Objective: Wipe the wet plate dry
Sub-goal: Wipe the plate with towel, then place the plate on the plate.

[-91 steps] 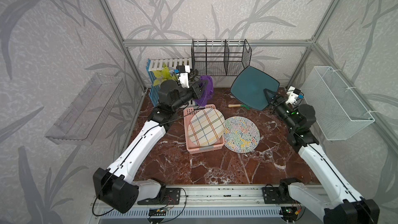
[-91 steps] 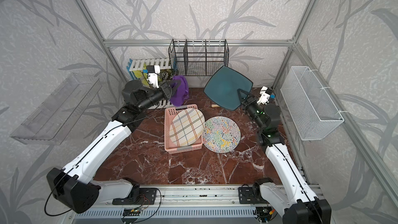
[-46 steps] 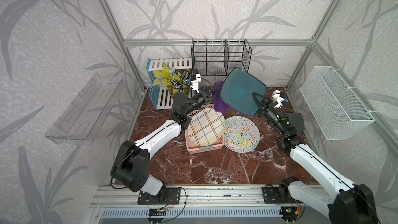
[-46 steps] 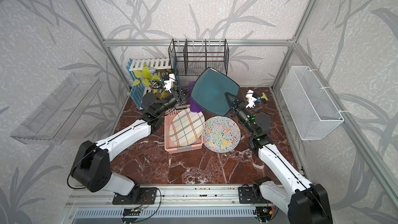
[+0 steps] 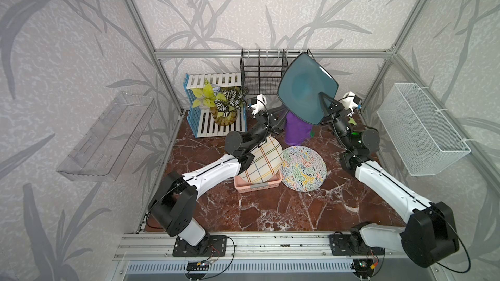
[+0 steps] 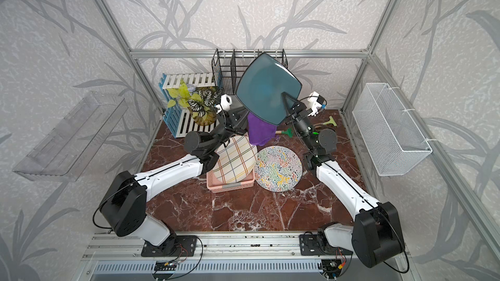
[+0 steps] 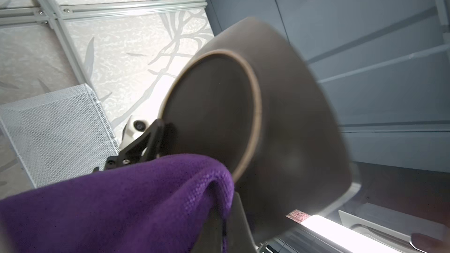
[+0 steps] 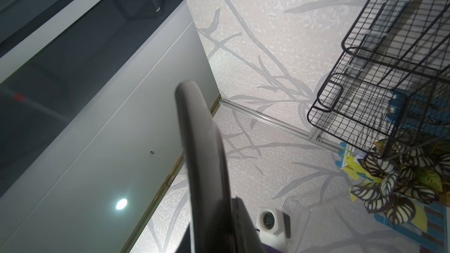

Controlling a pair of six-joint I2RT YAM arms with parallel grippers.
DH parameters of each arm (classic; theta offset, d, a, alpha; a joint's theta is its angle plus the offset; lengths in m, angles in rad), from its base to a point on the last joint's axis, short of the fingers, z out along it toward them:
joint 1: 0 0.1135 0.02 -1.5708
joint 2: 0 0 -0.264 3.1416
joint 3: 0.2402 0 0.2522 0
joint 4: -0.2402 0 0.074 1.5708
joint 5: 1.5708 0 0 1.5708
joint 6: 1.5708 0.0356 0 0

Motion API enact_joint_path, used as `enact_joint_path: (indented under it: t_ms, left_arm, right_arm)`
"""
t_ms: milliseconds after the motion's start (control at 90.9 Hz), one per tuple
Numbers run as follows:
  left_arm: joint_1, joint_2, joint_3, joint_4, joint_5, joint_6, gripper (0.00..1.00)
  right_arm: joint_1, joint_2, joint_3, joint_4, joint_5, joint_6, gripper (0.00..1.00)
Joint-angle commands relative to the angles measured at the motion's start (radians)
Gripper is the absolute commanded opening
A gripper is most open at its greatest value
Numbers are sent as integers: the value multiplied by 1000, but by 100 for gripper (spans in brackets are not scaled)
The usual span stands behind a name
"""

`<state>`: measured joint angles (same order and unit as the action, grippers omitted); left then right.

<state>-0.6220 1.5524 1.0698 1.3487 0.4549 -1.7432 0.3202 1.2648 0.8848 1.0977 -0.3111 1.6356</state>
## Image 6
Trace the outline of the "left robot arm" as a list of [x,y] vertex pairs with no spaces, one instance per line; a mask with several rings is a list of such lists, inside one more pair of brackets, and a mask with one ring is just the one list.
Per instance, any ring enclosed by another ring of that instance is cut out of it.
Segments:
[[220,111],[219,125],[212,131],[190,131],[184,139],[188,153],[180,160],[144,173],[119,173],[97,212],[105,218],[109,229],[119,237],[135,236],[154,247],[168,248],[176,238],[162,221],[147,213],[147,202],[181,182],[212,170],[219,155],[217,149],[229,144],[230,138],[247,132],[249,111],[244,107]]

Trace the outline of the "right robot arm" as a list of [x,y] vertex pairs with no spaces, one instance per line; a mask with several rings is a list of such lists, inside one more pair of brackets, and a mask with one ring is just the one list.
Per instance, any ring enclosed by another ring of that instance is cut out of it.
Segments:
[[337,134],[331,128],[317,130],[309,116],[312,112],[302,101],[283,92],[287,123],[307,148],[305,162],[317,179],[326,185],[349,212],[351,226],[335,222],[318,229],[316,240],[324,254],[342,249],[355,254],[366,267],[385,263],[405,252],[401,222],[396,207],[381,203],[354,182],[334,160]]

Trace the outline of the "colourful mosaic round plate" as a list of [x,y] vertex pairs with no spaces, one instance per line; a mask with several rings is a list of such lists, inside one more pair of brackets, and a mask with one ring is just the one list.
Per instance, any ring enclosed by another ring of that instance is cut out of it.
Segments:
[[303,167],[293,150],[283,146],[269,146],[257,153],[254,172],[259,186],[280,193],[295,188],[302,178]]

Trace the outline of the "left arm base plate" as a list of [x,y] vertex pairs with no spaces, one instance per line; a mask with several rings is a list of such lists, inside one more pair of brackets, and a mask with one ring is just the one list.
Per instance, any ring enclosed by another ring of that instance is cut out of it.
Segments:
[[197,247],[196,235],[171,235],[160,246],[145,242],[141,256],[150,257],[193,257]]

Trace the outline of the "dark teal square plate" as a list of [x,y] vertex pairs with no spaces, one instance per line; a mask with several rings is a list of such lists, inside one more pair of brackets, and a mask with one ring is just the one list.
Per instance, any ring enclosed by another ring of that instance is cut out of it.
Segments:
[[243,73],[235,95],[256,117],[273,125],[286,118],[282,93],[297,99],[302,83],[267,53],[259,55]]

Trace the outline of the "striped white round plate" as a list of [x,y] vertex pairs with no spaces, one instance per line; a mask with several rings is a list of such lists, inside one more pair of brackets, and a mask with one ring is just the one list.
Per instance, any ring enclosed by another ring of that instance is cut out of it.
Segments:
[[212,169],[222,184],[241,182],[252,171],[257,161],[257,147],[247,135],[237,135],[217,149],[219,159]]

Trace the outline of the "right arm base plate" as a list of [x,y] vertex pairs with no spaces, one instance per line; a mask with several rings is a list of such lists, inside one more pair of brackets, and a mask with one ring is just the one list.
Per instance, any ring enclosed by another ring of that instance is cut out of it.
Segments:
[[333,252],[322,234],[312,232],[299,235],[299,246],[302,256],[332,255]]

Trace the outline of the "purple cloth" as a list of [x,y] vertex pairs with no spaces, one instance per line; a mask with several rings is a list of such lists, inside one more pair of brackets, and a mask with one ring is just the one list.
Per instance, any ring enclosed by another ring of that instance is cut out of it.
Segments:
[[248,114],[247,121],[249,142],[252,145],[264,146],[276,137],[276,125],[261,120],[253,113]]

